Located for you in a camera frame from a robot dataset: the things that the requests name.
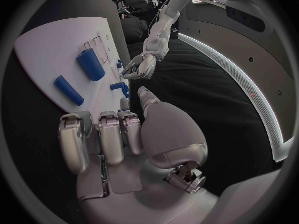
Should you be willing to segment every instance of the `white pegboard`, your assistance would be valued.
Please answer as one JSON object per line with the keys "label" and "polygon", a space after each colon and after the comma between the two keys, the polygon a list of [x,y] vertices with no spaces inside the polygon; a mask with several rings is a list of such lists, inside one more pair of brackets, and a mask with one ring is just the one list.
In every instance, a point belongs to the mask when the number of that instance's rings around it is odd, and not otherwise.
{"label": "white pegboard", "polygon": [[[76,61],[77,55],[89,47],[105,71],[104,77],[95,82]],[[121,89],[111,91],[109,85],[120,81],[128,84],[128,80],[119,78],[119,56],[106,18],[79,17],[39,26],[20,36],[14,49],[34,83],[66,112],[88,110],[98,123],[101,111],[119,109],[124,95]],[[54,85],[60,75],[84,98],[82,105],[72,103]]]}

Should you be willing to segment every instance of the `person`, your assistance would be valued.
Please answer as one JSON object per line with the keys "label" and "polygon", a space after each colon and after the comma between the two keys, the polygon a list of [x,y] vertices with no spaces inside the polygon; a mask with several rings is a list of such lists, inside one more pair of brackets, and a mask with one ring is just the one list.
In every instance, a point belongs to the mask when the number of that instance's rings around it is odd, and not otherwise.
{"label": "person", "polygon": [[127,15],[121,19],[121,25],[127,44],[134,44],[139,41],[143,32],[148,29],[148,23],[144,20],[139,20],[138,17]]}

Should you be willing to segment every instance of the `white robotic arm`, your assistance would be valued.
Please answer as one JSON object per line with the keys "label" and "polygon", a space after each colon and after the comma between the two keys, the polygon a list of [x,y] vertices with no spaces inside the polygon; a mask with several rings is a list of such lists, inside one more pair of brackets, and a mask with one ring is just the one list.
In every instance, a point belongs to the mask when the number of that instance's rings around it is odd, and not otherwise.
{"label": "white robotic arm", "polygon": [[121,72],[125,79],[150,79],[154,73],[156,62],[162,61],[168,53],[168,42],[171,26],[180,16],[180,11],[191,0],[170,0],[159,14],[159,21],[155,23],[149,37],[144,41],[143,52],[134,57]]}

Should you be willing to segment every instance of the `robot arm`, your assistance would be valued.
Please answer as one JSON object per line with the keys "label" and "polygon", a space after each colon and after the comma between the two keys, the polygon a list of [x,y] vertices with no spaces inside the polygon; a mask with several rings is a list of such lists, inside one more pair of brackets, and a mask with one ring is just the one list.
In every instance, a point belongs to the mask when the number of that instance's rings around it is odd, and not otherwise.
{"label": "robot arm", "polygon": [[160,11],[159,21],[155,23],[149,37],[144,41],[143,52],[134,57],[121,72],[125,79],[150,79],[154,73],[156,62],[162,61],[168,53],[168,42],[171,26],[180,16],[180,11],[191,0],[170,0]]}

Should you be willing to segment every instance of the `white led strip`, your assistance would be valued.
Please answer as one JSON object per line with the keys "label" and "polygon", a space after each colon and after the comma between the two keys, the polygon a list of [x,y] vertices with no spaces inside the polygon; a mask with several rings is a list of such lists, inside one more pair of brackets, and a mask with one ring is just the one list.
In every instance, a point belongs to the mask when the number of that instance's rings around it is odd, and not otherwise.
{"label": "white led strip", "polygon": [[238,83],[260,115],[268,135],[272,154],[274,157],[276,157],[276,154],[274,154],[274,149],[280,144],[283,144],[283,136],[275,114],[260,89],[236,64],[213,48],[181,33],[179,33],[178,38],[216,62]]}

